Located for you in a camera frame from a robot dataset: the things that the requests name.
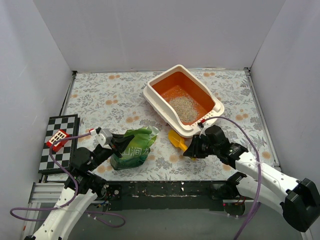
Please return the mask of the red white toy block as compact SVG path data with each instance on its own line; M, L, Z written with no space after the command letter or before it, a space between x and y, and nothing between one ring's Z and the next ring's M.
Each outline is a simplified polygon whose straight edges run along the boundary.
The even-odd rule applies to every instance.
M66 138L70 137L64 130L59 129L47 142L47 147L52 147L54 152L58 152L67 142Z

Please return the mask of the grey cat litter pile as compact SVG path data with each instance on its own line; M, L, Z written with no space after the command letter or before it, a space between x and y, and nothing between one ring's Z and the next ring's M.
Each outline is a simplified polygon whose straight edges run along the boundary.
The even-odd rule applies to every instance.
M192 98L187 96L179 96L171 99L168 103L175 110L183 124L191 124L197 120L197 105Z

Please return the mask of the green cat litter bag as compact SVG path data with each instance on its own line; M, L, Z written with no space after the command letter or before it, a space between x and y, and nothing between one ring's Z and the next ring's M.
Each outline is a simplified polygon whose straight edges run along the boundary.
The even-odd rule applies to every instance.
M119 135L122 139L131 138L130 142L121 150L122 157L113 154L110 157L110 164L114 170L126 170L137 168L144 164L151 146L155 143L159 130L154 126L147 126L138 129L129 129L125 134Z

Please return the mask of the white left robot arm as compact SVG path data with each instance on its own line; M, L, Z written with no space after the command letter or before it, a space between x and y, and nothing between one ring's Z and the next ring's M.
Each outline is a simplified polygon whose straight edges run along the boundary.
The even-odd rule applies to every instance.
M95 130L99 144L94 150L77 148L72 155L70 175L64 183L61 194L39 229L27 240L66 240L72 229L96 200L106 204L121 199L120 184L107 183L92 171L112 155L121 157L134 138L123 134L104 133Z

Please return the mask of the white and orange litter box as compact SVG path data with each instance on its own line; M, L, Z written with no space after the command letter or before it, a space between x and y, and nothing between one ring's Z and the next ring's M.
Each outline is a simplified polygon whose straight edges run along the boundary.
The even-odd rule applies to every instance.
M220 117L225 107L187 68L178 64L148 81L143 96L184 138L198 134L202 120Z

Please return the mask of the black white checkerboard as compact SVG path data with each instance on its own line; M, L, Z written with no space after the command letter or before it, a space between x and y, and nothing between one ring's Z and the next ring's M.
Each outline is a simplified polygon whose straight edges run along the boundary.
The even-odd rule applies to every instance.
M65 138L79 134L80 118L77 114L52 116L48 120L38 172L40 174L58 174L70 169L73 152L77 148L77 139Z

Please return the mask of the floral patterned table mat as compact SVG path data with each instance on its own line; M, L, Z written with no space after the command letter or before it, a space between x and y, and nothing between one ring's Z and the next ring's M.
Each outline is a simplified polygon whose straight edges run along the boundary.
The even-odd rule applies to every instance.
M223 118L216 124L231 142L249 150L257 148L260 161L276 163L251 85L242 70L193 70L224 105ZM79 147L93 150L97 141L86 133L92 128L107 128L123 134L130 129L156 127L159 131L145 163L137 168L114 170L109 161L95 173L109 181L201 181L226 180L234 169L215 156L192 160L168 139L170 126L155 112L143 95L147 82L157 72L79 73L67 103L68 115L80 116Z

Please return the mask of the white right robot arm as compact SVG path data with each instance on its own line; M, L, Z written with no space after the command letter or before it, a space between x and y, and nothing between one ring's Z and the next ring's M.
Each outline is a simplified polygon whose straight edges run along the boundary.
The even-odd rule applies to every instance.
M296 179L259 162L247 148L230 142L219 126L210 126L204 133L194 135L183 155L197 159L213 155L236 170L224 184L213 187L215 198L255 199L280 213L291 227L303 233L320 216L320 193L313 181Z

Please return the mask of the yellow plastic litter scoop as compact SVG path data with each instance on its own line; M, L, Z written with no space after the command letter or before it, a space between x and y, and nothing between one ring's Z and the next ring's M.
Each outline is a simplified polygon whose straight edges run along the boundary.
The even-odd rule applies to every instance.
M171 142L171 144L182 151L182 156L184 156L184 152L188 149L188 147L191 145L192 138L184 138L180 136L176 131L171 129L168 132L168 140Z

